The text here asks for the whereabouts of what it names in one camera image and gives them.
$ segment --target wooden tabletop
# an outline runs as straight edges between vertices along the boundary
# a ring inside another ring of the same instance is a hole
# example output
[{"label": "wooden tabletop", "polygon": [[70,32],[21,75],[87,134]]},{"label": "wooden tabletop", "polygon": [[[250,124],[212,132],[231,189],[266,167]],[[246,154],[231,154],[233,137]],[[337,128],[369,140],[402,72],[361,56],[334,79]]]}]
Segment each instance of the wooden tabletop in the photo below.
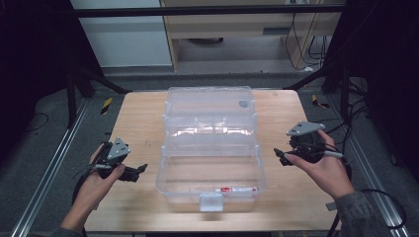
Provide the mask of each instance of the wooden tabletop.
[{"label": "wooden tabletop", "polygon": [[295,91],[253,90],[267,188],[246,211],[199,212],[166,201],[155,187],[167,91],[126,95],[111,141],[120,137],[131,153],[130,167],[148,164],[136,183],[116,182],[86,223],[88,231],[275,231],[328,230],[336,214],[332,198],[295,166],[284,167],[274,147],[288,151],[286,131],[306,120]]}]

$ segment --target human hand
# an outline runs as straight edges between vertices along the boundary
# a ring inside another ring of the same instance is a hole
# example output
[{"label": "human hand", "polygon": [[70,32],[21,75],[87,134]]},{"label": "human hand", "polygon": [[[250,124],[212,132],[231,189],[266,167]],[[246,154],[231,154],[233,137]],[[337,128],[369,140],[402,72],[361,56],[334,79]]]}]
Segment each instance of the human hand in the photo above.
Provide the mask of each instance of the human hand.
[{"label": "human hand", "polygon": [[[322,130],[318,130],[318,133],[329,148],[333,149],[335,145],[333,139]],[[334,199],[355,191],[341,159],[325,155],[320,161],[312,164],[292,154],[286,153],[285,157],[307,173],[320,189],[330,194]]]},{"label": "human hand", "polygon": [[[101,148],[102,145],[93,153],[90,162],[93,161]],[[115,181],[123,174],[125,167],[124,164],[118,166],[106,179],[102,179],[98,172],[93,171],[81,186],[76,200],[60,227],[81,232],[89,214],[99,205]]]}]

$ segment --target wrist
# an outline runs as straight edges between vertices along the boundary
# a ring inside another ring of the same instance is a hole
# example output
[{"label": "wrist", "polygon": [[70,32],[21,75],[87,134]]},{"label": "wrist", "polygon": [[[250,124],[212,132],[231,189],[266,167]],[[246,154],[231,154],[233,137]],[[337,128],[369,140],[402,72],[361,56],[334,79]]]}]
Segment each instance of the wrist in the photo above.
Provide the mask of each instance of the wrist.
[{"label": "wrist", "polygon": [[333,192],[330,195],[333,197],[333,199],[338,199],[347,195],[351,195],[354,192],[355,192],[354,187],[350,185],[346,187],[341,187],[341,189],[336,189],[335,192]]},{"label": "wrist", "polygon": [[92,210],[80,205],[71,206],[60,227],[68,230],[82,232],[84,224]]}]

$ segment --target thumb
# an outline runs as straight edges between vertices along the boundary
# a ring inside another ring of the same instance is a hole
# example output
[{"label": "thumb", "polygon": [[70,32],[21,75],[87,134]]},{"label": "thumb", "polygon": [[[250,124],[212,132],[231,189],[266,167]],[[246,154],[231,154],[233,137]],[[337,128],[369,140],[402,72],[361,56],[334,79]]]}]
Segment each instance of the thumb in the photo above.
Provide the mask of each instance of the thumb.
[{"label": "thumb", "polygon": [[301,157],[289,153],[285,153],[284,156],[287,158],[287,160],[289,160],[295,166],[299,167],[301,170],[307,171],[309,169],[310,163],[306,162]]},{"label": "thumb", "polygon": [[115,168],[111,175],[107,179],[112,180],[113,182],[116,181],[123,173],[126,168],[126,165],[121,164],[117,168]]}]

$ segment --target plastic storage box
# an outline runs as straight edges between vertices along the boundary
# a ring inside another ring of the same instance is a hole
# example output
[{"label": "plastic storage box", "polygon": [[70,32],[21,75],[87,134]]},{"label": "plastic storage box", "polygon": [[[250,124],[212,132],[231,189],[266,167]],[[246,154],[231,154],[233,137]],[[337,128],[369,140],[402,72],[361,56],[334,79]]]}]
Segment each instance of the plastic storage box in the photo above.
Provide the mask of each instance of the plastic storage box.
[{"label": "plastic storage box", "polygon": [[223,211],[266,188],[250,87],[170,88],[157,190],[173,203]]}]

